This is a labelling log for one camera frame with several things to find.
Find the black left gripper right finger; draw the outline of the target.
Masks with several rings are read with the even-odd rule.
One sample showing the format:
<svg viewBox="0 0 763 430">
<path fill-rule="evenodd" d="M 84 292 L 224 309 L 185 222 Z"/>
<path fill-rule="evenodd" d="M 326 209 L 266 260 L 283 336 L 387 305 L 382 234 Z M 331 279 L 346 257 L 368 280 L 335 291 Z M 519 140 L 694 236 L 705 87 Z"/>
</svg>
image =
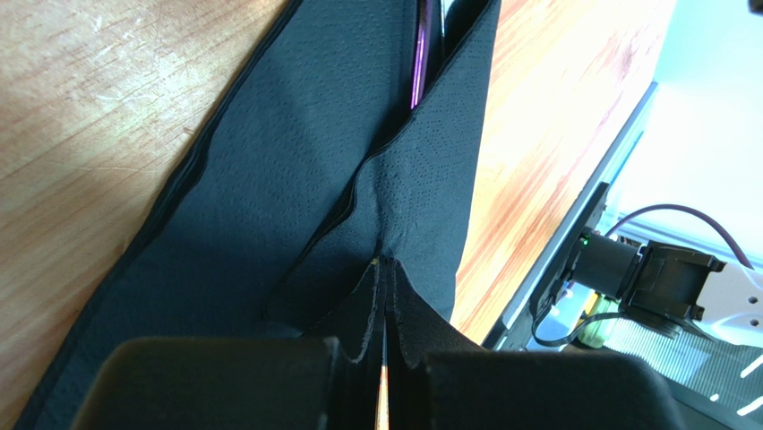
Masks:
<svg viewBox="0 0 763 430">
<path fill-rule="evenodd" d="M 683 429 L 665 381 L 611 353 L 494 352 L 464 336 L 384 263 L 393 429 Z"/>
</svg>

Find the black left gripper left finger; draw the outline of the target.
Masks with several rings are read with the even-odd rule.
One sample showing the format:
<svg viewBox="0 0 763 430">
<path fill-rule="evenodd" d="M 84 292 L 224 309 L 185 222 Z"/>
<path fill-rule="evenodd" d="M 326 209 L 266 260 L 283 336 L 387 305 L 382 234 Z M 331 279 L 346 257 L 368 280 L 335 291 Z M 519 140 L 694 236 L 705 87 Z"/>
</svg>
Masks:
<svg viewBox="0 0 763 430">
<path fill-rule="evenodd" d="M 76 429 L 372 429 L 383 346 L 382 261 L 292 339 L 142 338 L 98 372 Z"/>
</svg>

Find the black paper napkin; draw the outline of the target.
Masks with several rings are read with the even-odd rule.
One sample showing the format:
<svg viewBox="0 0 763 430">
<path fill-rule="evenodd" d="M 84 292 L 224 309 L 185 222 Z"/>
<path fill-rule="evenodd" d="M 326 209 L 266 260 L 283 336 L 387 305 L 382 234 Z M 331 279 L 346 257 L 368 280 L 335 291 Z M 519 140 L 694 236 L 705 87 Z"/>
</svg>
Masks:
<svg viewBox="0 0 763 430">
<path fill-rule="evenodd" d="M 81 310 L 17 421 L 66 429 L 123 342 L 301 331 L 377 254 L 455 304 L 501 5 L 458 1 L 411 104 L 413 1 L 292 1 Z"/>
</svg>

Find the purple metallic spoon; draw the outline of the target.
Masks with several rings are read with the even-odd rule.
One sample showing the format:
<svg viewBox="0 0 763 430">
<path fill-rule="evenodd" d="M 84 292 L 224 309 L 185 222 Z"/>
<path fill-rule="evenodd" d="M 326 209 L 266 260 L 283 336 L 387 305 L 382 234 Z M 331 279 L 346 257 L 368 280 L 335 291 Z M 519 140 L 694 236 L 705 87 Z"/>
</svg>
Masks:
<svg viewBox="0 0 763 430">
<path fill-rule="evenodd" d="M 410 108 L 415 109 L 424 96 L 425 76 L 428 68 L 428 56 L 431 44 L 431 24 L 433 2 L 417 2 L 416 48 L 412 72 Z"/>
</svg>

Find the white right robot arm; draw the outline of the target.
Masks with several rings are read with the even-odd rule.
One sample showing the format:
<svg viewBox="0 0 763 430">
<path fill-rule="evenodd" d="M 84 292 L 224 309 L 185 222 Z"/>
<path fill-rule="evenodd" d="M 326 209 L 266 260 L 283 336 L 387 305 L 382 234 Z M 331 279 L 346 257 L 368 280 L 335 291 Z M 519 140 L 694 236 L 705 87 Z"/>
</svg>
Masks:
<svg viewBox="0 0 763 430">
<path fill-rule="evenodd" d="M 568 280 L 614 301 L 584 319 L 627 319 L 670 339 L 684 331 L 736 346 L 762 345 L 762 274 L 691 248 L 641 247 L 588 233 L 576 243 Z"/>
</svg>

